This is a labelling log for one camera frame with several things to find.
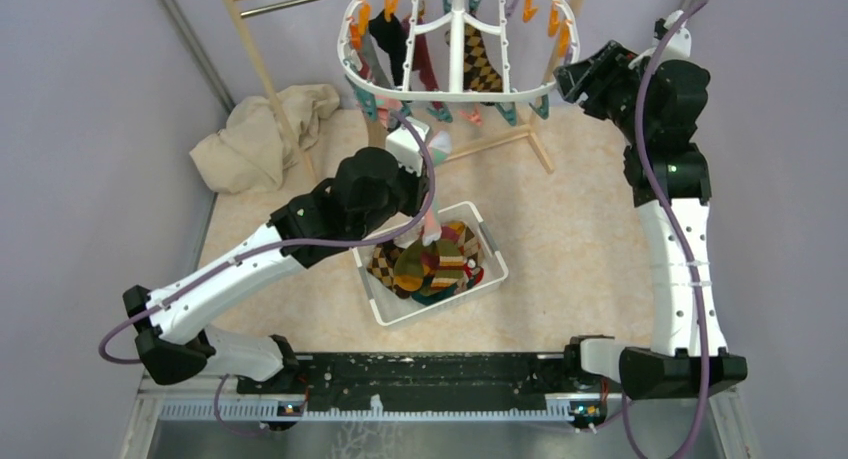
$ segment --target marble patterned floor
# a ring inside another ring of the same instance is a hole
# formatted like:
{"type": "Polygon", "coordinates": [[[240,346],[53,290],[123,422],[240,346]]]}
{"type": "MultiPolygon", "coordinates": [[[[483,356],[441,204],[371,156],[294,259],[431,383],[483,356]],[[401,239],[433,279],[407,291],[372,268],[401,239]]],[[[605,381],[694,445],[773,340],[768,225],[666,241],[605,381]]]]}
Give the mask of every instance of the marble patterned floor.
{"type": "MultiPolygon", "coordinates": [[[[483,130],[464,121],[449,125],[458,145],[506,126],[492,108],[484,109],[483,130]]],[[[387,330],[375,321],[353,257],[345,253],[267,287],[215,325],[284,335],[296,351],[314,352],[558,351],[580,334],[647,345],[653,320],[648,249],[622,175],[624,138],[611,123],[572,107],[552,108],[540,124],[553,174],[523,140],[437,169],[442,207],[476,204],[500,246],[510,275],[497,291],[387,330]]],[[[310,151],[316,169],[328,176],[367,139],[358,111],[338,111],[322,128],[324,137],[310,151]]],[[[309,189],[305,171],[295,166],[280,191],[219,195],[201,264],[309,189]]]]}

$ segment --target drying rack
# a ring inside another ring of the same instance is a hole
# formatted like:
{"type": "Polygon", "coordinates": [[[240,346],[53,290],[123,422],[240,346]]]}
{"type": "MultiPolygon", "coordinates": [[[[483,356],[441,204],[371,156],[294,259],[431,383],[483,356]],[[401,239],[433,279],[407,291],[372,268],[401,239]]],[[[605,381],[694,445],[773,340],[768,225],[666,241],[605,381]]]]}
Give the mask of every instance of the drying rack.
{"type": "MultiPolygon", "coordinates": [[[[283,106],[277,97],[276,88],[274,87],[273,81],[271,80],[271,76],[268,73],[268,69],[265,66],[265,62],[262,59],[261,54],[259,53],[259,49],[256,46],[256,42],[254,41],[252,35],[250,34],[250,30],[247,27],[246,19],[250,17],[255,17],[261,14],[266,14],[269,12],[286,9],[289,7],[299,6],[303,4],[308,4],[315,1],[320,0],[288,0],[283,2],[278,2],[266,6],[261,6],[254,9],[249,10],[241,10],[239,9],[237,3],[243,0],[223,0],[224,5],[227,9],[227,12],[230,15],[230,18],[233,21],[233,24],[236,27],[236,31],[239,34],[239,37],[244,44],[245,50],[250,58],[251,63],[253,64],[254,69],[256,70],[256,74],[259,76],[260,81],[262,82],[263,88],[265,90],[265,94],[268,97],[269,102],[271,103],[271,108],[274,112],[274,116],[277,119],[277,124],[279,126],[280,134],[283,138],[288,140],[291,144],[294,145],[295,153],[297,154],[299,160],[304,164],[307,169],[307,172],[312,177],[314,182],[318,182],[318,178],[315,173],[315,168],[312,164],[312,160],[309,154],[300,148],[299,146],[299,138],[294,133],[291,125],[288,123],[285,113],[283,112],[283,106]]],[[[418,1],[419,0],[411,0],[413,11],[418,10],[418,1]]],[[[409,101],[440,101],[440,102],[448,102],[448,103],[468,103],[468,102],[493,102],[493,103],[515,103],[515,102],[527,102],[534,103],[536,108],[541,107],[541,102],[543,99],[547,98],[547,95],[554,89],[555,82],[553,81],[553,71],[557,65],[562,63],[563,57],[560,54],[559,43],[562,42],[563,36],[568,34],[571,42],[571,60],[576,61],[579,57],[579,40],[577,36],[577,29],[575,27],[575,19],[579,16],[580,11],[583,7],[584,0],[551,0],[555,7],[559,7],[562,11],[564,17],[567,19],[563,21],[563,27],[560,28],[557,37],[554,39],[554,44],[552,47],[551,55],[548,60],[547,67],[545,69],[545,74],[542,78],[541,84],[533,89],[527,91],[515,91],[510,84],[509,80],[509,59],[506,54],[507,48],[509,46],[509,41],[506,39],[506,31],[504,26],[506,25],[506,18],[504,12],[505,0],[500,0],[499,3],[499,24],[491,25],[486,24],[472,15],[468,14],[465,10],[465,4],[467,0],[452,0],[451,1],[451,11],[446,12],[441,18],[432,21],[428,24],[416,24],[415,14],[410,18],[410,38],[407,41],[407,56],[405,61],[405,73],[403,85],[400,89],[387,89],[380,88],[369,81],[362,79],[349,65],[348,65],[348,55],[350,54],[350,46],[348,45],[350,42],[349,31],[351,25],[351,17],[354,16],[354,11],[358,4],[361,4],[359,0],[351,1],[350,5],[347,8],[345,13],[345,19],[342,24],[341,33],[339,36],[339,42],[337,46],[338,54],[340,61],[342,62],[343,69],[345,72],[345,76],[348,80],[351,81],[355,87],[358,87],[367,93],[370,94],[379,94],[384,97],[395,98],[401,100],[403,102],[409,101]],[[500,46],[502,51],[502,60],[503,60],[503,83],[504,92],[500,93],[480,93],[480,92],[466,92],[462,90],[462,53],[464,43],[464,29],[465,24],[468,23],[483,33],[496,35],[500,39],[500,46]],[[412,55],[414,53],[414,37],[418,34],[426,34],[427,32],[431,32],[438,27],[441,27],[445,24],[451,25],[451,48],[450,48],[450,85],[448,91],[411,91],[409,87],[409,76],[411,72],[411,62],[412,55]]],[[[504,131],[498,132],[491,136],[482,137],[475,139],[469,144],[458,147],[454,150],[448,160],[455,160],[461,157],[468,156],[470,154],[474,154],[486,149],[490,149],[493,147],[501,146],[513,141],[525,139],[530,144],[534,153],[538,157],[542,166],[548,173],[552,173],[554,171],[554,164],[545,149],[544,144],[539,139],[539,136],[536,132],[536,127],[538,125],[538,120],[540,119],[538,114],[531,114],[529,118],[524,118],[520,113],[516,114],[517,121],[515,126],[511,126],[506,128],[504,131]]],[[[386,141],[386,129],[383,125],[373,118],[365,116],[365,123],[368,131],[368,145],[375,147],[385,147],[386,141]]]]}

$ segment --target wooden stand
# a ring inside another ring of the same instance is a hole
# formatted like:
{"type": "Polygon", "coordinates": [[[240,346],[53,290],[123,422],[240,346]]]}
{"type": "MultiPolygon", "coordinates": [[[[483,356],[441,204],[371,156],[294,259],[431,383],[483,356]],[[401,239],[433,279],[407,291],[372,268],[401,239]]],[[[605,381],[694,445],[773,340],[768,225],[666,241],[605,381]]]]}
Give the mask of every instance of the wooden stand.
{"type": "MultiPolygon", "coordinates": [[[[292,144],[294,144],[295,151],[298,154],[299,159],[301,160],[301,162],[303,162],[310,176],[317,183],[318,178],[315,175],[315,169],[312,165],[312,159],[309,157],[309,154],[307,152],[303,151],[300,148],[300,144],[298,141],[299,138],[292,130],[291,125],[288,123],[288,120],[286,119],[285,114],[283,113],[283,106],[280,103],[280,100],[277,98],[276,89],[274,88],[274,84],[271,81],[271,76],[268,74],[268,70],[265,67],[265,63],[262,60],[262,56],[260,56],[259,50],[256,48],[256,44],[253,41],[253,37],[250,35],[250,31],[247,28],[247,23],[245,23],[244,20],[245,18],[242,16],[242,12],[236,6],[236,2],[240,0],[223,1],[224,5],[227,8],[227,12],[230,14],[230,18],[233,20],[233,24],[236,26],[236,31],[238,31],[239,36],[241,37],[241,40],[244,43],[244,48],[245,50],[247,50],[247,54],[250,57],[250,62],[253,63],[253,68],[256,69],[256,74],[262,81],[262,85],[265,88],[265,93],[268,96],[268,100],[271,102],[271,107],[274,110],[274,115],[277,118],[277,123],[280,128],[280,134],[282,134],[282,137],[286,138],[287,140],[291,141],[292,144]]],[[[574,12],[575,17],[580,15],[580,10],[583,8],[583,1],[584,0],[568,0],[568,5],[574,12]]],[[[553,78],[554,69],[562,61],[562,58],[558,54],[558,43],[559,38],[554,41],[553,51],[551,51],[551,56],[548,60],[548,66],[545,69],[545,75],[542,81],[543,83],[549,82],[553,78]]],[[[385,147],[385,128],[382,126],[382,124],[380,124],[379,121],[370,121],[368,120],[368,118],[364,119],[368,130],[368,145],[374,147],[385,147]]],[[[448,160],[450,161],[454,159],[459,159],[461,157],[484,151],[486,149],[491,149],[493,147],[502,146],[513,141],[525,139],[527,140],[528,144],[530,144],[530,147],[533,148],[533,152],[536,153],[536,157],[539,158],[539,162],[542,163],[542,167],[544,167],[548,173],[554,172],[554,163],[551,160],[550,155],[548,155],[548,152],[545,149],[545,145],[542,144],[542,141],[539,140],[539,136],[536,133],[536,126],[538,125],[539,117],[536,114],[531,114],[529,119],[525,120],[519,114],[518,120],[519,124],[515,127],[510,127],[509,129],[503,132],[481,139],[477,139],[471,144],[457,148],[456,150],[454,150],[453,154],[448,157],[448,160]]]]}

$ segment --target robotic arm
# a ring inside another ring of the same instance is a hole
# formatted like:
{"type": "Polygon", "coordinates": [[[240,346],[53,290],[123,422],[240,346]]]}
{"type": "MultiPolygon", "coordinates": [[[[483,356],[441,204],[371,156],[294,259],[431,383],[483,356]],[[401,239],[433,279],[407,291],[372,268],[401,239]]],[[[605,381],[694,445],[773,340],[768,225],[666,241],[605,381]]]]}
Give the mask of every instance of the robotic arm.
{"type": "MultiPolygon", "coordinates": [[[[407,121],[419,139],[426,137],[428,126],[407,121]]],[[[348,250],[345,243],[365,238],[398,212],[419,213],[429,192],[423,163],[419,144],[401,127],[389,135],[386,149],[367,147],[344,159],[334,178],[292,199],[202,269],[161,289],[127,290],[127,315],[148,313],[134,326],[136,349],[151,377],[168,385],[200,373],[236,374],[285,387],[297,359],[284,337],[244,336],[209,323],[268,284],[348,250]],[[338,245],[308,244],[314,239],[338,245]]]]}
{"type": "MultiPolygon", "coordinates": [[[[655,42],[663,39],[680,11],[660,19],[655,42]]],[[[709,356],[710,394],[745,379],[744,357],[730,355],[713,306],[706,226],[711,197],[707,161],[690,142],[695,121],[707,102],[709,72],[686,61],[689,31],[680,28],[668,38],[661,65],[645,96],[644,139],[651,168],[663,195],[671,203],[694,262],[687,261],[666,210],[647,179],[636,147],[636,98],[654,48],[636,55],[610,41],[589,59],[556,69],[559,92],[587,115],[612,120],[629,142],[624,151],[624,175],[633,189],[633,202],[651,250],[654,287],[654,330],[650,349],[632,347],[608,337],[579,337],[566,349],[573,368],[621,384],[636,399],[696,397],[701,365],[709,356]],[[700,273],[693,283],[690,267],[700,273]],[[709,350],[700,348],[698,314],[693,288],[701,288],[709,350]]]]}

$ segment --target beige cloth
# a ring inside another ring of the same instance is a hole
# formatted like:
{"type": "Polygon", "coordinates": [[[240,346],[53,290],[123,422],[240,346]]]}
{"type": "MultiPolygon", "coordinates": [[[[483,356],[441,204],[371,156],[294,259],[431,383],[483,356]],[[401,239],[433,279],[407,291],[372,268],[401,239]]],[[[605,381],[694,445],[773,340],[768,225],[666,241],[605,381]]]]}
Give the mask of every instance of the beige cloth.
{"type": "MultiPolygon", "coordinates": [[[[339,94],[329,84],[291,86],[277,93],[303,149],[320,138],[320,120],[339,107],[339,94]]],[[[215,192],[269,192],[282,187],[283,171],[297,162],[294,145],[279,133],[271,102],[251,96],[240,102],[227,125],[191,150],[203,181],[215,192]]]]}

